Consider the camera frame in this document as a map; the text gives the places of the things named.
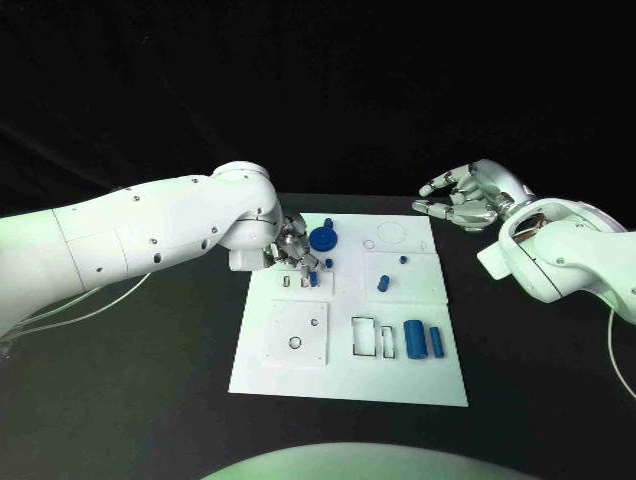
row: blue object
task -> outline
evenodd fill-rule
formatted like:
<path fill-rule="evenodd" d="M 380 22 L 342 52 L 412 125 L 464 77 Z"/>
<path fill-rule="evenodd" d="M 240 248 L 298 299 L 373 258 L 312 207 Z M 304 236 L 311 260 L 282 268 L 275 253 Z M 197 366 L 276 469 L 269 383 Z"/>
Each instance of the blue object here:
<path fill-rule="evenodd" d="M 428 358 L 428 347 L 425 345 L 425 330 L 419 320 L 406 320 L 403 322 L 403 334 L 406 336 L 407 358 L 422 360 Z"/>
<path fill-rule="evenodd" d="M 435 354 L 435 358 L 442 358 L 442 340 L 439 339 L 439 329 L 436 327 L 429 328 L 429 338 L 432 339 L 432 352 Z"/>
<path fill-rule="evenodd" d="M 316 227 L 309 233 L 309 247 L 318 252 L 328 252 L 335 247 L 338 237 L 334 232 L 334 222 L 324 220 L 324 226 Z"/>
<path fill-rule="evenodd" d="M 378 279 L 377 290 L 380 292 L 386 292 L 387 287 L 389 287 L 389 277 L 386 275 L 381 275 L 381 278 Z"/>

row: black table surface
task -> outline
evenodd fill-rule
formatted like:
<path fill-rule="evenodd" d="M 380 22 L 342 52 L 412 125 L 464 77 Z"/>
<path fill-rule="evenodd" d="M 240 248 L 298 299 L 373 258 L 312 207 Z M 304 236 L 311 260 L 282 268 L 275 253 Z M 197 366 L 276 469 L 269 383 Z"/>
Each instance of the black table surface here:
<path fill-rule="evenodd" d="M 416 215 L 404 197 L 279 198 L 299 212 Z M 106 312 L 17 341 L 0 367 L 0 479 L 198 479 L 260 453 L 348 441 L 456 453 L 544 479 L 636 478 L 636 401 L 609 365 L 608 308 L 582 292 L 533 300 L 477 261 L 497 227 L 472 235 L 430 222 L 468 408 L 227 393 L 249 273 L 227 270 L 218 247 Z M 619 319 L 613 350 L 636 390 L 636 326 Z"/>

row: white cable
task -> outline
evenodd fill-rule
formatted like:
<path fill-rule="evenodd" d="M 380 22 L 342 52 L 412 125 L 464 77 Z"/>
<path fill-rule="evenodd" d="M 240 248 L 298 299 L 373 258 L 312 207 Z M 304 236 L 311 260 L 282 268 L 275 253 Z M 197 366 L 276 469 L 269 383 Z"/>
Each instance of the white cable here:
<path fill-rule="evenodd" d="M 612 317 L 615 316 L 615 310 L 612 309 L 609 311 L 609 319 L 608 319 L 608 353 L 609 353 L 609 361 L 612 362 L 612 368 L 615 369 L 616 373 L 616 378 L 619 378 L 619 381 L 622 382 L 624 388 L 629 392 L 631 396 L 634 397 L 636 400 L 636 393 L 632 392 L 629 386 L 626 385 L 626 382 L 624 381 L 622 374 L 619 373 L 619 369 L 616 368 L 616 363 L 615 363 L 615 356 L 612 355 Z"/>
<path fill-rule="evenodd" d="M 70 323 L 79 322 L 80 320 L 84 320 L 93 315 L 99 314 L 103 310 L 107 310 L 120 300 L 123 300 L 123 298 L 136 290 L 136 287 L 143 283 L 143 280 L 148 278 L 149 275 L 151 273 L 146 273 L 143 275 L 143 278 L 139 280 L 136 285 L 128 290 L 128 292 L 122 294 L 122 296 L 112 303 L 109 303 L 105 307 L 99 308 L 94 312 L 90 312 L 87 315 L 83 315 L 82 317 L 67 320 L 64 322 L 53 323 L 51 325 L 45 325 L 44 327 L 31 328 L 30 330 L 24 330 L 22 332 L 14 333 L 12 335 L 8 335 L 2 339 L 0 339 L 0 342 L 12 340 L 14 338 L 21 337 L 22 335 L 28 335 L 28 333 L 40 332 L 40 330 L 47 330 L 48 328 L 61 327 L 61 325 L 67 325 Z"/>
<path fill-rule="evenodd" d="M 69 303 L 66 303 L 61 307 L 56 308 L 54 310 L 50 310 L 45 313 L 41 313 L 40 315 L 35 315 L 35 317 L 27 318 L 25 320 L 21 320 L 17 323 L 18 325 L 25 325 L 27 323 L 37 322 L 38 320 L 43 320 L 45 317 L 50 315 L 54 315 L 56 313 L 61 312 L 66 310 L 71 305 L 76 305 L 86 297 L 90 297 L 97 291 L 100 290 L 100 287 L 94 288 L 93 290 L 87 291 L 79 298 L 71 300 Z"/>

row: robotic hand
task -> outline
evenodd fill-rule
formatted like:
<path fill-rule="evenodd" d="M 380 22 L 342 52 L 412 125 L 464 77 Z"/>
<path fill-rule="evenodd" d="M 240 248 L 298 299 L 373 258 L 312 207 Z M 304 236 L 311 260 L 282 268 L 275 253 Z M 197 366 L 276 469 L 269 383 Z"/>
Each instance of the robotic hand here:
<path fill-rule="evenodd" d="M 479 160 L 435 177 L 420 196 L 453 185 L 453 205 L 413 202 L 413 210 L 479 232 L 504 221 L 478 260 L 495 280 L 513 275 L 528 295 L 551 302 L 576 290 L 596 295 L 636 324 L 636 232 L 593 206 L 537 199 L 497 163 Z"/>
<path fill-rule="evenodd" d="M 321 268 L 305 222 L 280 210 L 266 170 L 159 180 L 67 207 L 0 218 L 0 340 L 40 308 L 126 278 L 229 250 L 230 270 Z"/>

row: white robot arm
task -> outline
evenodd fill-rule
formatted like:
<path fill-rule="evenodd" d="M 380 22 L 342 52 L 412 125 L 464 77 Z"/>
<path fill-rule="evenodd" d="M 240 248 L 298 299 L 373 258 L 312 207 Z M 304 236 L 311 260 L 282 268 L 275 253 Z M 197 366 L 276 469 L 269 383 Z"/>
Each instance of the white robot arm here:
<path fill-rule="evenodd" d="M 96 287 L 229 250 L 230 270 L 321 265 L 305 224 L 285 214 L 266 170 L 149 182 L 67 207 L 0 219 L 0 339 L 40 308 Z"/>
<path fill-rule="evenodd" d="M 413 202 L 413 209 L 479 232 L 504 221 L 498 240 L 479 253 L 494 279 L 513 275 L 528 295 L 553 302 L 576 290 L 596 295 L 636 324 L 636 232 L 582 202 L 537 199 L 489 160 L 433 178 L 420 196 L 456 185 L 453 205 Z"/>

